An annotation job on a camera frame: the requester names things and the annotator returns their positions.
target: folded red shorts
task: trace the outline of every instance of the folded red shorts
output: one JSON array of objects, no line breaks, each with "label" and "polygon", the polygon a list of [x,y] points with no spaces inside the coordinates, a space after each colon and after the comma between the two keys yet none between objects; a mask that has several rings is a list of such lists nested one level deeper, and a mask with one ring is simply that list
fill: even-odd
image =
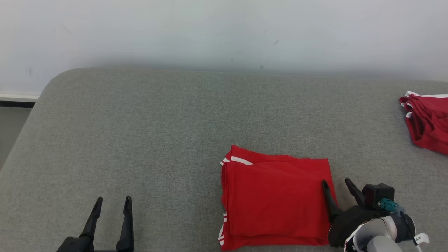
[{"label": "folded red shorts", "polygon": [[420,96],[408,91],[400,103],[409,111],[406,125],[412,141],[448,155],[448,95]]},{"label": "folded red shorts", "polygon": [[328,244],[323,179],[336,197],[327,159],[265,155],[232,145],[221,164],[222,250]]}]

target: gray fabric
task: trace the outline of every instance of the gray fabric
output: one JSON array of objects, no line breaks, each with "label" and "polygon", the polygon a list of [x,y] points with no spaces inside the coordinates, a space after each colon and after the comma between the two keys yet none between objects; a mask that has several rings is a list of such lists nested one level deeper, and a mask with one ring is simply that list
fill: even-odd
[{"label": "gray fabric", "polygon": [[[440,82],[156,70],[76,69],[45,88],[0,172],[0,251],[55,251],[103,196],[97,249],[119,239],[133,198],[136,251],[218,251],[220,161],[231,144],[328,158],[345,187],[386,183],[444,251],[448,157],[410,141],[398,99]],[[409,251],[412,243],[400,245]],[[329,246],[241,251],[333,251]]]}]

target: white stripe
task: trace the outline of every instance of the white stripe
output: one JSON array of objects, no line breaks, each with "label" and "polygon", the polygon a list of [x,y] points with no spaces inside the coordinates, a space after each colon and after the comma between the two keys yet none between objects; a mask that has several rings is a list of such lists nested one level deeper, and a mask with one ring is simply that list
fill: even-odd
[{"label": "white stripe", "polygon": [[237,156],[232,156],[230,158],[230,160],[238,162],[238,163],[242,163],[242,164],[245,164],[245,165],[253,165],[251,162],[247,161],[246,159],[242,159],[242,158],[237,157]]},{"label": "white stripe", "polygon": [[[421,95],[419,95],[417,93],[414,93],[414,92],[411,92],[411,91],[407,91],[406,94],[405,94],[406,97],[409,97],[411,95],[421,96]],[[448,98],[448,95],[424,95],[424,96],[421,96],[421,97]]]},{"label": "white stripe", "polygon": [[223,231],[224,231],[224,222],[223,222],[223,225],[221,226],[221,231],[220,231],[220,236],[218,237],[218,241],[221,239],[224,239]]}]

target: red shorts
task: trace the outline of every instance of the red shorts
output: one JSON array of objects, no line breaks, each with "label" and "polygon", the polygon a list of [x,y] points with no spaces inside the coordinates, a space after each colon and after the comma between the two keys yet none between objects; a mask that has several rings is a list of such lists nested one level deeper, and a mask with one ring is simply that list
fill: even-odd
[{"label": "red shorts", "polygon": [[221,164],[222,250],[328,244],[323,179],[336,196],[327,159],[265,155],[232,145]]}]

